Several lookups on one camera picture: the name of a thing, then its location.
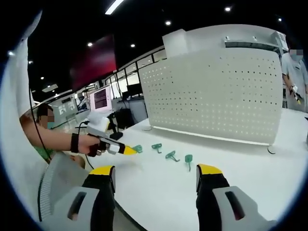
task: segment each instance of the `white table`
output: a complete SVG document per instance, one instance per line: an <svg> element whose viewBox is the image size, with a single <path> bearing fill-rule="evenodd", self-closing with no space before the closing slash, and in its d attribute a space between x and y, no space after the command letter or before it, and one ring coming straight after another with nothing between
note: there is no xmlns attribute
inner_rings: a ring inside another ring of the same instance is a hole
<svg viewBox="0 0 308 231"><path fill-rule="evenodd" d="M265 146L218 141L171 131L149 129L148 119L124 131L121 142L142 145L134 156L103 154L91 158L94 167L116 166L115 199L148 231L196 231L196 164L222 170L230 186L236 185L258 204L267 220L278 220L292 203L303 182L308 153L307 114L283 109L270 154ZM158 154L152 144L162 143ZM176 150L180 162L166 160ZM193 155L192 171L184 157Z"/></svg>

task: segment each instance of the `glass wall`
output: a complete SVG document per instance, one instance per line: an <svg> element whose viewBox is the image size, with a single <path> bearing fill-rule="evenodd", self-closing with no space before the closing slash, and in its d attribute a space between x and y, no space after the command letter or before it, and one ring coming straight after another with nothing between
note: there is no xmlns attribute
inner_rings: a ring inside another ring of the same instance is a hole
<svg viewBox="0 0 308 231"><path fill-rule="evenodd" d="M126 92L128 85L139 84L139 69L151 65L153 63L159 62L166 59L166 51L162 49L153 54L150 54L138 61L130 64L125 69L118 71L117 73L109 76L104 81L106 86L111 85L111 96L113 99L121 98L122 93Z"/></svg>

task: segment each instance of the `perforated panel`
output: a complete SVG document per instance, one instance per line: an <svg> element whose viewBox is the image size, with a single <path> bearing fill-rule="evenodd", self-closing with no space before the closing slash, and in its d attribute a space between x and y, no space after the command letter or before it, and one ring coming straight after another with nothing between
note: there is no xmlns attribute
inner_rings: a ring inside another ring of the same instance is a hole
<svg viewBox="0 0 308 231"><path fill-rule="evenodd" d="M140 70L152 126L272 144L282 108L278 55L214 49Z"/></svg>

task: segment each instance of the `gray floor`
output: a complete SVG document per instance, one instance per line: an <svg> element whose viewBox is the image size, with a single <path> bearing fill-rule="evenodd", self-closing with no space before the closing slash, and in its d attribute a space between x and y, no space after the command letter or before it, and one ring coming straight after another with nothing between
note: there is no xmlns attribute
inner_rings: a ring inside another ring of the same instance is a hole
<svg viewBox="0 0 308 231"><path fill-rule="evenodd" d="M75 120L70 120L67 123L55 128L55 130L57 131L63 131L66 133L77 133L78 129L75 128L75 126L77 126L77 122ZM84 129L80 130L81 134L85 133ZM92 168L90 167L90 165L88 164L85 155L83 154L78 154L80 156L82 156L85 161L86 161L86 170L91 171ZM121 211L119 211L117 208L115 209L115 216L114 216L114 231L139 231L139 229L134 226L123 214Z"/></svg>

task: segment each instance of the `ceiling light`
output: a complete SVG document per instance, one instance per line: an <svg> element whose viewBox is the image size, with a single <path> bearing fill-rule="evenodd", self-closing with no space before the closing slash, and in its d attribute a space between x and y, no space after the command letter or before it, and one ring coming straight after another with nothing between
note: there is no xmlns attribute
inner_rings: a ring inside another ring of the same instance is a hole
<svg viewBox="0 0 308 231"><path fill-rule="evenodd" d="M105 14L111 15L123 1L124 0L115 0L115 2L109 7Z"/></svg>

